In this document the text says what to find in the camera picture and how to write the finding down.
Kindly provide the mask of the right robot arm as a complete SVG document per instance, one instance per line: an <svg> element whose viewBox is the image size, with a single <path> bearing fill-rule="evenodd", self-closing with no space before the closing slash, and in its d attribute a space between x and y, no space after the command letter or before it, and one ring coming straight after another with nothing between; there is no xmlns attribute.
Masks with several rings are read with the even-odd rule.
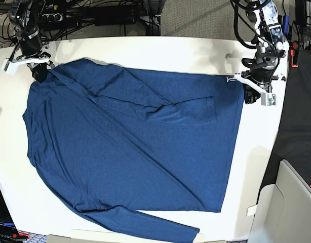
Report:
<svg viewBox="0 0 311 243"><path fill-rule="evenodd" d="M14 1L8 13L16 49L3 64L30 69L27 108L83 101L127 110L191 104L252 104L260 93L244 70L250 53L231 40L185 37L108 37L56 44L58 65L44 52L38 21L44 1Z"/></svg>

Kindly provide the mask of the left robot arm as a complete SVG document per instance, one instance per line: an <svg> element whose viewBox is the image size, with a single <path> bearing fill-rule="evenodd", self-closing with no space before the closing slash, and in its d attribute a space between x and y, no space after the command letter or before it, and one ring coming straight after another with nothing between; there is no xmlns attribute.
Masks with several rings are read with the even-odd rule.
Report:
<svg viewBox="0 0 311 243"><path fill-rule="evenodd" d="M273 93L273 80L284 77L275 74L281 59L287 56L289 43L282 24L278 20L278 10L272 1L230 1L234 10L234 33L242 46L255 50L254 58L242 58L246 71L229 76L227 81L238 81L244 87L244 101L252 104L258 99L263 106L276 106L277 97ZM254 33L250 44L241 38L239 20Z"/></svg>

